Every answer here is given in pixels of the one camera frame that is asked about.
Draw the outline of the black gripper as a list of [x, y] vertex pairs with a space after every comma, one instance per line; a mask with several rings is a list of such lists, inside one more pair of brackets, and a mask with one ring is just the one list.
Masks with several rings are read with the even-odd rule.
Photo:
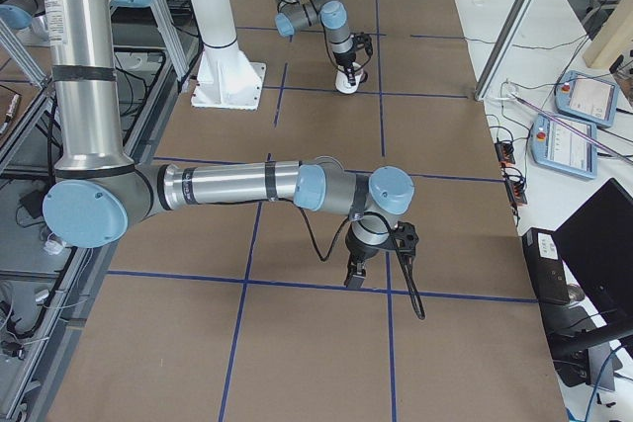
[[366, 261], [381, 250], [390, 250], [390, 235], [383, 228], [376, 232], [366, 228], [361, 221], [354, 221], [345, 236], [345, 245], [349, 251], [347, 274], [344, 286], [347, 289], [361, 289], [366, 279]]
[[347, 82], [350, 86], [356, 85], [355, 78], [355, 61], [356, 61], [356, 52], [351, 49], [345, 52], [335, 52], [334, 60], [337, 68], [340, 71], [346, 71]]

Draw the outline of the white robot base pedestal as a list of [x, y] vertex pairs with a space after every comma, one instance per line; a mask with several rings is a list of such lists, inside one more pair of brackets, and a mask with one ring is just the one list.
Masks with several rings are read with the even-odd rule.
[[203, 52], [192, 105], [254, 111], [258, 108], [266, 65], [241, 51], [230, 0], [191, 0]]

